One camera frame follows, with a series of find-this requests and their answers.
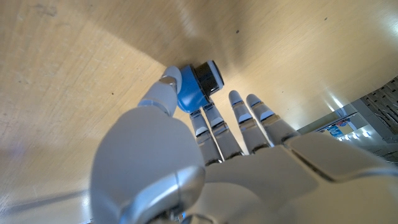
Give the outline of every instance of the black cap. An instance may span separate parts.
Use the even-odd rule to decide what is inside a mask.
[[[214,65],[224,85],[223,78],[221,76],[220,71],[218,70],[216,63],[214,63]],[[206,97],[207,100],[209,100],[210,95],[212,95],[214,92],[220,89],[220,86],[218,86],[217,84],[215,74],[213,74],[207,62],[199,65],[197,68],[193,68],[191,66],[191,69],[203,95]]]

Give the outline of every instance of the robot finger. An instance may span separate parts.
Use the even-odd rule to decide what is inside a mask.
[[[222,162],[221,154],[218,147],[207,127],[206,121],[201,115],[200,110],[196,110],[190,114],[193,130],[195,132],[197,144],[205,160],[205,165]]]
[[[265,135],[263,135],[256,120],[251,116],[237,91],[233,90],[229,93],[229,102],[231,103],[249,153],[252,154],[258,149],[269,147]]]
[[[211,132],[213,133],[218,147],[224,157],[224,160],[231,159],[235,156],[243,155],[243,151],[229,130],[228,125],[221,117],[220,112],[214,105],[209,103],[203,107],[206,114],[207,120],[211,126]]]
[[[176,66],[166,68],[161,78],[142,97],[138,106],[156,106],[168,116],[173,116],[181,82],[181,72]]]
[[[266,106],[256,95],[248,95],[246,101],[258,121],[264,127],[273,145],[282,144],[287,139],[300,135],[295,129],[281,119],[280,116],[276,115]]]

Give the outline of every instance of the blue cylinder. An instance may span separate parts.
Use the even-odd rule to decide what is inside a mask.
[[[182,86],[178,93],[178,107],[186,113],[192,113],[210,103],[210,95],[224,86],[221,74],[212,60],[197,68],[187,65],[180,71]]]

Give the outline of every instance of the wood grain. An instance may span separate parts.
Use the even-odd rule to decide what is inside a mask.
[[[240,143],[230,90],[301,128],[398,73],[395,0],[3,0],[0,10],[0,217],[87,189],[101,138],[166,66],[218,64],[226,85],[213,99]]]

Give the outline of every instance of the robotic hand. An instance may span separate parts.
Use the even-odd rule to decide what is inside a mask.
[[[91,174],[95,223],[393,223],[398,170],[353,146],[300,136],[258,97],[229,94],[245,156],[210,95],[213,61],[166,69],[102,140]],[[195,131],[174,119],[178,106]],[[210,128],[201,115],[204,113]],[[269,140],[263,135],[260,124]]]

